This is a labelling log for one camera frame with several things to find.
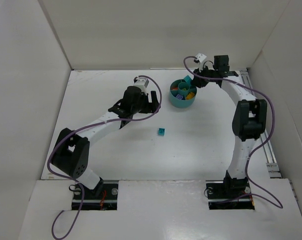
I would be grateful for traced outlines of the yellow arched lego brick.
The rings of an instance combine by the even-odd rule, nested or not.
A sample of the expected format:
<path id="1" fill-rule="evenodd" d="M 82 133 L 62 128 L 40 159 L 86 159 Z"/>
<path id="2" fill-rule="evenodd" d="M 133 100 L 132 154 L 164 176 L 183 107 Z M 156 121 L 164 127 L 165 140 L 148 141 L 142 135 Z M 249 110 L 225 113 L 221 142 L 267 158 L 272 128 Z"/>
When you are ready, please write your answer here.
<path id="1" fill-rule="evenodd" d="M 190 100 L 195 96 L 195 94 L 193 92 L 189 92 L 188 95 L 186 96 L 186 100 Z"/>

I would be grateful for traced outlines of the purple square lego brick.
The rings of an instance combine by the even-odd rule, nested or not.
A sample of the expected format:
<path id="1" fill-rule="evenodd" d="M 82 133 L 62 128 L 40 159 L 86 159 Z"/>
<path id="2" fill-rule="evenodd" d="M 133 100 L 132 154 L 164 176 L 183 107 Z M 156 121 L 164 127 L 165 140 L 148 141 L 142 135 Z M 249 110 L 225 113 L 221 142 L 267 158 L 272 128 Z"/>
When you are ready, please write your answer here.
<path id="1" fill-rule="evenodd" d="M 182 95 L 180 95 L 180 94 L 177 94 L 175 96 L 175 98 L 178 99 L 178 100 L 183 100 L 184 97 Z"/>

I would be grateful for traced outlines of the small teal lego brick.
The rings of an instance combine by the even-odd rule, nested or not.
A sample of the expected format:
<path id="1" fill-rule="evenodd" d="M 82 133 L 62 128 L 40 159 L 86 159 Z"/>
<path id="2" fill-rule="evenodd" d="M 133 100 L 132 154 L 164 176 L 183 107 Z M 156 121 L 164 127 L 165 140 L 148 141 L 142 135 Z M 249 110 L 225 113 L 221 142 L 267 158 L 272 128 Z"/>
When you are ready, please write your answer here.
<path id="1" fill-rule="evenodd" d="M 158 129 L 158 135 L 159 136 L 164 136 L 165 135 L 165 129 L 164 128 L 159 128 Z"/>

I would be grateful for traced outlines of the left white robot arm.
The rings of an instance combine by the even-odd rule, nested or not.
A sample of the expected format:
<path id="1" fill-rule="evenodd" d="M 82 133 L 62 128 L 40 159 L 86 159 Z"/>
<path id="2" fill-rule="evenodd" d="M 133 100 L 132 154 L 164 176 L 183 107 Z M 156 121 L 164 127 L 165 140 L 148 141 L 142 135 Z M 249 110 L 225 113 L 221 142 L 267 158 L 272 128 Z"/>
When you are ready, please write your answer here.
<path id="1" fill-rule="evenodd" d="M 100 118 L 78 130 L 63 129 L 49 156 L 48 166 L 55 166 L 61 177 L 77 181 L 82 193 L 100 195 L 103 179 L 88 167 L 90 147 L 108 134 L 134 121 L 135 114 L 155 114 L 160 107 L 156 91 L 144 92 L 129 86 L 115 105 Z"/>

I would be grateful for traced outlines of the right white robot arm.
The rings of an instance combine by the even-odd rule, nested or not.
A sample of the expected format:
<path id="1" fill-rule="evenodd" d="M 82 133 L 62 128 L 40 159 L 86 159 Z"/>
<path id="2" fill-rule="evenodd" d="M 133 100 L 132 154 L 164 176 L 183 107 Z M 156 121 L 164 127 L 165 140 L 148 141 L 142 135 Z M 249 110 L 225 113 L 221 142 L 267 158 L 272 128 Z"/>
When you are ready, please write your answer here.
<path id="1" fill-rule="evenodd" d="M 267 102 L 252 95 L 246 86 L 227 78 L 229 66 L 205 66 L 206 56 L 202 53 L 194 57 L 198 64 L 193 71 L 191 84 L 203 88 L 208 83 L 216 83 L 236 105 L 232 121 L 235 147 L 231 163 L 222 183 L 208 183 L 207 194 L 212 200 L 233 199 L 245 193 L 248 185 L 247 163 L 256 141 L 264 133 L 267 118 Z"/>

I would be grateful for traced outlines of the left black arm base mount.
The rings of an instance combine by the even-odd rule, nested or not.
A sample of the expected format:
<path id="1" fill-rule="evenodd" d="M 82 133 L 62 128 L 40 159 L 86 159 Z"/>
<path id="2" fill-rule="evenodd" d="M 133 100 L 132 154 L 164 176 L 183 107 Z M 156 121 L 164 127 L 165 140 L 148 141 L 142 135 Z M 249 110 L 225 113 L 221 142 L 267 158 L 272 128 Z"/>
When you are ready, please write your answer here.
<path id="1" fill-rule="evenodd" d="M 119 181 L 107 180 L 103 183 L 102 189 L 98 195 L 94 195 L 92 191 L 84 187 L 84 201 L 82 210 L 84 211 L 115 211 L 117 210 Z M 69 190 L 73 193 L 71 209 L 78 210 L 81 203 L 81 188 L 78 184 L 69 186 Z"/>

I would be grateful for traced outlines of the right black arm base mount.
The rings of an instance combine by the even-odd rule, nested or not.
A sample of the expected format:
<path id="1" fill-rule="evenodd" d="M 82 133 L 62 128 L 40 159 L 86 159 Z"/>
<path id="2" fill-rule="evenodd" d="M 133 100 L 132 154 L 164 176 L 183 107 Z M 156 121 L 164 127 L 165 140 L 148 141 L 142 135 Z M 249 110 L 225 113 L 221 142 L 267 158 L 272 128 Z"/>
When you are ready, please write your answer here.
<path id="1" fill-rule="evenodd" d="M 247 177 L 223 180 L 207 180 L 204 195 L 208 199 L 209 210 L 254 210 L 253 198 Z"/>

